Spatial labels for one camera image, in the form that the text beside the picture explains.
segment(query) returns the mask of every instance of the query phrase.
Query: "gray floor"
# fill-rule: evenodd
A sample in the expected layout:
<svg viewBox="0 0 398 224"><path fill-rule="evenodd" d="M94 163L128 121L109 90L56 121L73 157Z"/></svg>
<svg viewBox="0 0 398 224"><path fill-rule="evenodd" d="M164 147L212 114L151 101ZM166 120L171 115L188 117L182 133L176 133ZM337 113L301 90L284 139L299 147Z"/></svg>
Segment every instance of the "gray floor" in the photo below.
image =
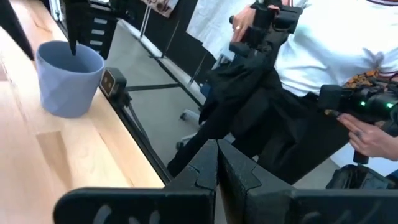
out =
<svg viewBox="0 0 398 224"><path fill-rule="evenodd" d="M155 60L149 58L148 52L138 41L120 26L116 29L106 65L120 69L127 78L128 86L175 83ZM197 111L197 105L181 88L134 91L130 92L130 95L132 106L150 143L162 161L168 163L176 152L176 142L197 130L196 124L179 119L184 109ZM295 186L303 189L322 189L335 169L336 164L327 160ZM216 207L216 223L226 223L220 194Z"/></svg>

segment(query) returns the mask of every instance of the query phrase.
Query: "wooden tabletop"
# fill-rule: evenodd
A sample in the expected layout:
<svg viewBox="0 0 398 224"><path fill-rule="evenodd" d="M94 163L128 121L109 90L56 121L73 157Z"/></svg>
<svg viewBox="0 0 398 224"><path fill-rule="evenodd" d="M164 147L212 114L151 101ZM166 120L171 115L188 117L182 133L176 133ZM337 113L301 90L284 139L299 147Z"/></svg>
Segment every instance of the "wooden tabletop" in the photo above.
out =
<svg viewBox="0 0 398 224"><path fill-rule="evenodd" d="M12 0L34 50L66 40L37 0ZM0 223L52 223L55 202L87 186L163 187L102 92L78 119L40 105L37 73L0 28Z"/></svg>

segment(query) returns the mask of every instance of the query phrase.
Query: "blue cup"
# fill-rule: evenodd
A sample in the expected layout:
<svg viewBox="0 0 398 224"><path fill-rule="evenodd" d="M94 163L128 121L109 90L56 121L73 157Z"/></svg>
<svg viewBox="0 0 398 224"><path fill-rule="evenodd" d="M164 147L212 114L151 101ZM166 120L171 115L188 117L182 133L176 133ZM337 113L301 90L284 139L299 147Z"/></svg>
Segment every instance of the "blue cup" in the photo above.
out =
<svg viewBox="0 0 398 224"><path fill-rule="evenodd" d="M84 115L104 72L102 56L81 44L73 56L68 42L51 41L39 46L35 61L43 108L63 118Z"/></svg>

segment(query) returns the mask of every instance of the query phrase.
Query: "person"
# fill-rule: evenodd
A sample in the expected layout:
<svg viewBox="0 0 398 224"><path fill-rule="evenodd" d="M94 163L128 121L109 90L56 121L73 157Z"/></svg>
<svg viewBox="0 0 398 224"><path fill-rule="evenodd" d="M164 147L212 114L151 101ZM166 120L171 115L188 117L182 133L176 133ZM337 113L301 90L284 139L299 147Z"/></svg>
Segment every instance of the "person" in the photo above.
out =
<svg viewBox="0 0 398 224"><path fill-rule="evenodd" d="M295 32L290 34L281 45L274 65L284 91L274 101L285 102L288 105L288 109L285 109L283 113L278 108L278 113L281 116L284 113L290 113L289 110L300 106L305 108L305 111L310 111L308 108L313 107L316 103L308 100L311 98L309 96L319 95L320 88L324 84L343 86L355 75L371 70L378 70L380 76L384 78L389 78L398 72L398 44L396 41L398 36L397 1L283 0L282 3L301 7L303 13L300 16ZM254 15L255 10L249 6L234 15L232 42L241 41L246 29L253 23ZM206 142L206 138L211 136L209 133L216 133L216 131L223 133L220 136L214 134L212 138L222 138L226 134L224 132L227 130L220 130L221 126L213 125L213 127L209 127L209 125L206 125L215 120L218 122L224 121L225 123L231 122L233 118L226 116L226 111L228 110L215 110L201 127L198 134L176 153L167 166L173 176L176 176L189 163ZM291 137L274 138L268 136L272 136L273 131L270 130L277 128L277 126L273 126L276 122L274 120L269 119L268 122L272 124L266 125L265 128L248 131L248 135L243 137L245 141L240 141L237 138L233 145L241 150L239 146L243 146L242 142L247 144L248 142L253 142L253 138L261 139L263 146L267 146L262 152L262 154L266 153L266 156L264 156L266 159L271 156L272 153L267 154L267 151L272 150L272 148L279 148L281 149L279 151L285 151L285 148L300 145L300 135L303 132L301 128L303 124L307 125L308 121L302 123L302 117L291 113L289 117L285 118L288 129L294 129ZM370 124L359 125L358 121L354 121L347 114L341 116L339 121L351 131L351 134L349 134L350 143L356 150L368 156L383 156L395 159L395 154L392 152L395 139L386 136L381 130ZM312 144L322 144L323 147L330 145L337 147L336 141L341 131L338 128L335 129L338 122L335 121L335 123L330 126L317 124L317 130L312 131L314 134L311 140L313 141ZM385 142L370 138L372 134L375 134L373 137L378 136L380 137L379 140L383 139ZM326 142L321 142L319 138L324 138L325 135L330 136ZM382 147L385 150L376 153ZM253 146L246 145L246 148L253 148ZM279 177L280 175L285 175L284 173L287 170L292 170L292 167L301 169L300 166L305 166L308 161L300 163L300 159L295 160L295 156L300 155L300 153L290 156L293 158L289 163L294 163L291 164L291 167L280 170L280 172L274 172L274 174ZM246 152L245 154L253 156L253 153Z"/></svg>

